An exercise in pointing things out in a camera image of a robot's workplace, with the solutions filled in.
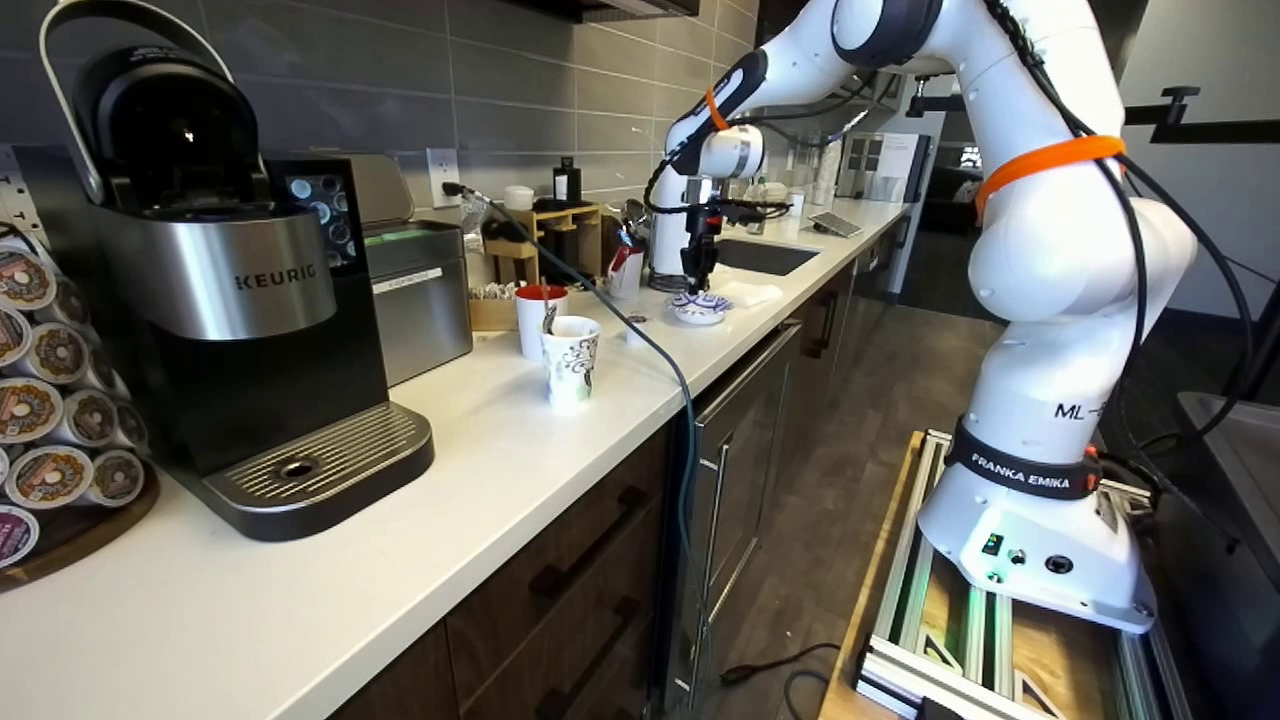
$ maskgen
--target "keurig coffee maker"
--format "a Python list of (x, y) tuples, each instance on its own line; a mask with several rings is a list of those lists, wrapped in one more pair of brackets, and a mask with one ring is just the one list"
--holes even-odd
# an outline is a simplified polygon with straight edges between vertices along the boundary
[[(49, 42), (125, 22), (65, 97)], [(69, 115), (90, 234), (52, 254), (186, 488), (255, 541), (320, 531), (433, 463), (429, 420), (390, 402), (360, 209), (345, 160), (268, 163), (231, 71), (139, 0), (65, 0), (41, 62)]]

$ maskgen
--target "sink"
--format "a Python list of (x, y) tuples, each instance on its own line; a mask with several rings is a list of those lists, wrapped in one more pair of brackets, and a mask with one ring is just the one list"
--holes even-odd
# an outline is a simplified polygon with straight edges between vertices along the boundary
[(743, 267), (743, 274), (769, 274), (769, 278), (787, 278), (818, 255), (808, 249), (748, 246), (748, 242), (719, 242), (717, 249), (719, 249), (719, 263)]

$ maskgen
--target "white countertop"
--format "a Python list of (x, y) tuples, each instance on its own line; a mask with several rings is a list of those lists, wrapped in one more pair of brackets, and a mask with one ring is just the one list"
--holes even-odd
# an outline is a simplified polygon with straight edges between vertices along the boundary
[[(769, 328), (797, 313), (900, 203), (833, 203), (856, 236), (772, 222), (777, 246), (820, 255), (794, 278), (717, 267), (736, 301), (717, 328), (684, 328), (644, 292), (649, 332), (688, 384), (707, 387)], [(255, 720), (327, 715), (487, 571), (549, 527), (611, 463), (682, 411), (651, 348), (605, 320), (598, 397), (549, 409), (545, 378), (511, 338), (475, 339), (392, 393), (433, 420), (436, 463), (333, 531), (255, 546), (167, 483), (157, 507), (95, 557), (0, 598), (0, 715), (8, 720)]]

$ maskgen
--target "wall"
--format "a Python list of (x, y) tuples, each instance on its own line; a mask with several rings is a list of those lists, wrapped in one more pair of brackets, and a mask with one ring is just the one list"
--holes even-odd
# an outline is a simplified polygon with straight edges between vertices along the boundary
[[(157, 0), (198, 26), (249, 94), (265, 149), (455, 149), (485, 193), (551, 182), (576, 157), (583, 198), (641, 198), (672, 115), (754, 50), (762, 0), (701, 15), (568, 26), (508, 0)], [(0, 143), (60, 143), (37, 62), (52, 0), (3, 0)], [(76, 71), (103, 26), (58, 32)]]
[[(1188, 121), (1280, 121), (1276, 29), (1276, 0), (1154, 0), (1125, 68), (1125, 100), (1154, 106), (1168, 85), (1200, 85)], [(1125, 138), (1134, 157), (1182, 198), (1230, 255), (1280, 278), (1280, 143), (1148, 143), (1148, 129)], [(1274, 279), (1245, 267), (1237, 278), (1260, 313)], [(1232, 316), (1203, 254), (1171, 304)]]

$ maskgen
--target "coffee maker drip tray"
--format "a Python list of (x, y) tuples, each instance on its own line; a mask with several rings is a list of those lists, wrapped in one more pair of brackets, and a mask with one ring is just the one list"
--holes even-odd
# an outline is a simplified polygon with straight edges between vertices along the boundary
[(252, 541), (296, 541), (378, 506), (433, 463), (433, 423), (378, 406), (215, 476), (182, 476)]

